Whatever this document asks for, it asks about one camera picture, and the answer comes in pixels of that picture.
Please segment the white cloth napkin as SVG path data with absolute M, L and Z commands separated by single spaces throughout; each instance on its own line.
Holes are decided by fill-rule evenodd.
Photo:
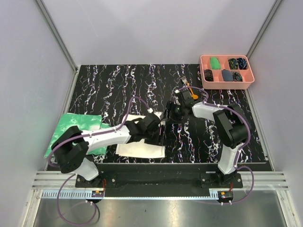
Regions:
M 163 158 L 165 157 L 165 147 L 145 143 L 145 140 L 142 139 L 139 142 L 118 144 L 116 154 L 122 157 Z

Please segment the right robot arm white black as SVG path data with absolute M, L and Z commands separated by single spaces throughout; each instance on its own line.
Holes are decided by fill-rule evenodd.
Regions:
M 251 126 L 237 104 L 215 105 L 205 100 L 195 100 L 188 88 L 174 91 L 174 101 L 169 101 L 164 112 L 165 124 L 179 124 L 185 116 L 213 121 L 223 143 L 221 159 L 210 182 L 226 187 L 237 173 L 240 152 L 251 137 Z

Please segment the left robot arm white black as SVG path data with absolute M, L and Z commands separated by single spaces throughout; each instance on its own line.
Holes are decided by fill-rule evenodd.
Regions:
M 162 112 L 150 111 L 146 116 L 125 115 L 122 124 L 94 131 L 70 127 L 51 147 L 50 156 L 57 162 L 54 166 L 62 174 L 75 173 L 84 177 L 91 187 L 102 183 L 102 175 L 96 165 L 88 160 L 89 152 L 115 145 L 123 157 L 159 158 L 165 147 L 159 142 L 163 131 Z

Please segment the orange plastic spoon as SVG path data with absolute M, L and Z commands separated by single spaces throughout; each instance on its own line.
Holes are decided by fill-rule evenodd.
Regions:
M 197 99 L 199 98 L 199 96 L 196 95 L 196 94 L 193 92 L 192 88 L 190 87 L 190 84 L 189 84 L 188 82 L 185 82 L 185 85 L 186 85 L 187 88 L 189 89 L 192 98 L 193 98 L 194 100 L 197 100 Z

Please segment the silver metal fork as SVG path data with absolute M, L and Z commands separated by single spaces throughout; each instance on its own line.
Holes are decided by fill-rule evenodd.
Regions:
M 182 78 L 181 78 L 181 80 L 182 80 L 182 82 L 183 82 L 185 85 L 187 85 L 187 84 L 188 84 L 188 81 L 187 81 L 187 79 L 186 79 L 186 78 L 182 77 Z

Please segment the pink compartment tray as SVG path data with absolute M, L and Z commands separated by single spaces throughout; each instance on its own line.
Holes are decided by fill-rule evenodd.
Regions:
M 245 55 L 202 55 L 200 73 L 204 89 L 245 90 L 255 82 Z

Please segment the green rolled cloth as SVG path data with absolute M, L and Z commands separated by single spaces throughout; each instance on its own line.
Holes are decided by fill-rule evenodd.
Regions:
M 210 65 L 211 65 L 211 69 L 213 69 L 213 70 L 220 70 L 221 69 L 220 61 L 216 57 L 211 57 L 210 58 Z

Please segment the blue grey rolled cloth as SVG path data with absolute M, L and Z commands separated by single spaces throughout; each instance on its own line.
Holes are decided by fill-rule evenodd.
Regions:
M 222 77 L 225 82 L 233 82 L 232 73 L 229 70 L 222 70 Z

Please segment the green white patterned cloth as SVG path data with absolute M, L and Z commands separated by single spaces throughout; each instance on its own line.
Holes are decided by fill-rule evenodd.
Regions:
M 102 122 L 102 117 L 99 115 L 85 115 L 85 114 L 63 114 L 57 124 L 53 133 L 51 142 L 47 148 L 44 158 L 47 158 L 51 153 L 51 146 L 66 132 L 70 127 L 78 126 L 80 130 L 99 130 L 109 128 L 109 124 Z

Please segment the dark teal patterned roll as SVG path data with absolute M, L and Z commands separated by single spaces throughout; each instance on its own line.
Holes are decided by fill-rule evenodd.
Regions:
M 233 72 L 232 73 L 232 78 L 233 78 L 234 82 L 242 82 L 243 81 L 243 78 L 242 78 L 241 74 L 238 73 L 238 72 Z

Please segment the dark green patterned roll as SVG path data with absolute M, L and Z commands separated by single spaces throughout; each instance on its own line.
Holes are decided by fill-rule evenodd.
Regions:
M 229 64 L 229 68 L 231 70 L 237 70 L 238 69 L 238 62 L 237 62 L 237 59 L 235 58 L 230 58 L 228 60 L 228 64 Z

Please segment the dark blue patterned roll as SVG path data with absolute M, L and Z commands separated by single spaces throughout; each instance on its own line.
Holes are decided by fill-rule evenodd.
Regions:
M 247 60 L 245 58 L 237 58 L 237 63 L 240 70 L 246 70 L 247 69 Z

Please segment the right aluminium frame post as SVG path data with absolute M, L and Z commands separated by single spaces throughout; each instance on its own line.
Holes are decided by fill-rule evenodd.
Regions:
M 280 9 L 280 7 L 282 6 L 282 4 L 284 3 L 284 0 L 275 0 L 272 7 L 270 8 L 267 16 L 265 17 L 259 31 L 257 32 L 257 35 L 255 36 L 246 56 L 249 59 L 255 49 L 257 48 L 259 42 L 261 41 L 262 37 L 264 36 L 265 32 L 267 31 L 269 25 L 271 24 L 271 22 L 273 21 L 276 13 L 278 12 L 278 10 Z

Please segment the aluminium frame post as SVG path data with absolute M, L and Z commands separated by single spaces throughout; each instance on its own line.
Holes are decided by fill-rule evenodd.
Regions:
M 257 35 L 255 36 L 246 56 L 249 59 L 255 49 L 257 48 L 259 42 L 261 41 L 262 37 L 264 36 L 265 32 L 267 31 L 269 25 L 271 24 L 271 22 L 273 21 L 276 13 L 278 12 L 278 10 L 280 9 L 280 7 L 282 6 L 282 4 L 284 3 L 284 0 L 275 0 L 272 7 L 270 8 L 267 16 L 265 17 L 259 31 L 257 32 Z
M 56 43 L 58 44 L 62 54 L 64 55 L 65 59 L 67 60 L 70 68 L 73 72 L 77 71 L 78 66 L 76 65 L 75 61 L 73 60 L 70 52 L 68 51 L 61 35 L 59 34 L 58 29 L 56 28 L 56 25 L 51 17 L 51 14 L 49 13 L 46 5 L 44 4 L 43 0 L 34 0 L 34 3 L 38 7 L 44 21 L 46 22 L 48 28 L 50 29 L 50 32 L 52 33 Z

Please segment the left aluminium frame post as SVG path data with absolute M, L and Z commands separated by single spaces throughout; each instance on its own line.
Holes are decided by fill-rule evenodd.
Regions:
M 44 21 L 46 22 L 48 28 L 50 29 L 50 32 L 52 33 L 56 43 L 58 44 L 62 54 L 64 55 L 65 59 L 67 60 L 70 68 L 73 72 L 77 71 L 78 66 L 76 65 L 75 61 L 73 60 L 70 52 L 68 51 L 61 35 L 59 34 L 58 29 L 56 28 L 56 25 L 51 17 L 51 14 L 49 13 L 46 5 L 44 4 L 43 0 L 34 0 L 34 3 L 38 7 Z

